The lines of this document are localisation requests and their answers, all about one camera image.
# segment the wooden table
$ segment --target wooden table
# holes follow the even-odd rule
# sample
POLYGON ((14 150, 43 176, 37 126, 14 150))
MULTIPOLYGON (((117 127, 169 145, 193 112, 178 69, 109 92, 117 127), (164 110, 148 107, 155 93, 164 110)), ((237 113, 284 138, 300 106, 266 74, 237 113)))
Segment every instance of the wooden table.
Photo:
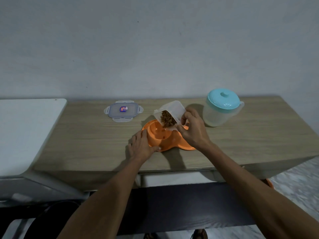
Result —
MULTIPOLYGON (((127 144, 153 111, 174 99, 135 100, 144 108, 127 123, 116 123, 103 113, 115 100, 67 104, 34 169, 81 190, 97 189, 128 158, 127 144)), ((178 99, 200 114, 205 98, 178 99)), ((267 178, 319 155, 319 137, 280 96, 241 97, 242 111, 220 127, 207 127, 210 139, 258 178, 267 178)), ((173 148, 157 152, 141 173, 212 169, 199 151, 173 148)))

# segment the pitcher handle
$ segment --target pitcher handle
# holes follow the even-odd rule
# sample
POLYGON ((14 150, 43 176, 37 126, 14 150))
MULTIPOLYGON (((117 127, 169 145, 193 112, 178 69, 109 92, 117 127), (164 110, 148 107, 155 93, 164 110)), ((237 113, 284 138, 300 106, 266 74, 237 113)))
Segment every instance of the pitcher handle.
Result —
POLYGON ((233 113, 232 116, 236 116, 241 111, 241 109, 244 107, 244 105, 245 105, 245 103, 243 101, 241 101, 239 104, 239 107, 236 108, 236 111, 233 113))

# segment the teal pitcher lid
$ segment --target teal pitcher lid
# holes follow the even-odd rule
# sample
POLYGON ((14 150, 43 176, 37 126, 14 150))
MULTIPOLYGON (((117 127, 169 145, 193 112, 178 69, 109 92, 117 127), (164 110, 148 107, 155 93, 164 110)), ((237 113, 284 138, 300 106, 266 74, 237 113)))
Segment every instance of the teal pitcher lid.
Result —
POLYGON ((231 110, 239 106, 240 100, 235 92, 228 89, 215 89, 208 93, 208 100, 215 106, 231 110))

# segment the sandal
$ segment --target sandal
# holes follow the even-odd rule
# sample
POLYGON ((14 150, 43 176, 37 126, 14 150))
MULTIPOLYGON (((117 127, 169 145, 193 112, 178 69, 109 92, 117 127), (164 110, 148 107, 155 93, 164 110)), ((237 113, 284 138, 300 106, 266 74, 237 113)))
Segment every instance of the sandal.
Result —
POLYGON ((145 233, 143 239, 158 239, 156 233, 145 233))
POLYGON ((192 239, 208 239, 205 229, 196 229, 193 233, 192 239))

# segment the left hand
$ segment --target left hand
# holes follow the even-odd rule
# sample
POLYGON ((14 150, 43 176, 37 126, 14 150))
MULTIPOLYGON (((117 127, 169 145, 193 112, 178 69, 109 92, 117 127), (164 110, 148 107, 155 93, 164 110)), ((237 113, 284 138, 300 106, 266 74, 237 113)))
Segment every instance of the left hand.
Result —
POLYGON ((131 159, 138 159, 142 163, 150 158, 150 156, 160 150, 159 147, 150 147, 147 141, 147 131, 138 131, 132 137, 132 144, 129 143, 129 152, 131 159))

